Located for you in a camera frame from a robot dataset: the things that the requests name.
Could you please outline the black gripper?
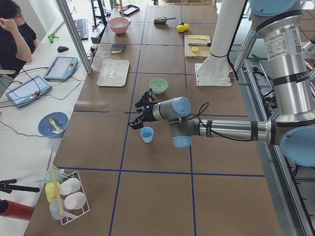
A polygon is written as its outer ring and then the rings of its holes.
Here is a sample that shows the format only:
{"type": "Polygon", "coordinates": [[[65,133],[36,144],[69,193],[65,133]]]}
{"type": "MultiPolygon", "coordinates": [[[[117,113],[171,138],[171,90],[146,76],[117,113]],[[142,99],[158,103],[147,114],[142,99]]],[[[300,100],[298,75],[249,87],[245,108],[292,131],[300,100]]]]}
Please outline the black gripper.
{"type": "Polygon", "coordinates": [[[137,108],[137,112],[140,114],[138,118],[134,121],[130,121],[128,123],[132,129],[137,130],[143,128],[143,122],[146,121],[157,121],[157,119],[153,115],[153,107],[158,103],[153,98],[153,91],[149,89],[146,91],[141,99],[135,103],[135,107],[137,108]]]}

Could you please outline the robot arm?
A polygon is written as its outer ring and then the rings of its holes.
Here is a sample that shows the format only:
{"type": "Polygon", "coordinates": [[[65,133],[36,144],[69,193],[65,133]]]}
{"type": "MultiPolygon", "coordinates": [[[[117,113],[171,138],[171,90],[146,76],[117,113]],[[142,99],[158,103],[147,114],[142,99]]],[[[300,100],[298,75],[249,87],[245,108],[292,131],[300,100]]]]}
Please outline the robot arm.
{"type": "Polygon", "coordinates": [[[270,64],[278,116],[267,121],[201,119],[190,117],[186,97],[157,102],[149,92],[136,103],[138,117],[129,123],[136,130],[145,122],[168,121],[174,147],[186,148],[194,135],[238,142],[262,141],[278,145],[282,154],[299,166],[315,165],[315,103],[310,75],[298,32],[303,18],[297,0],[253,0],[252,22],[264,40],[270,64]]]}

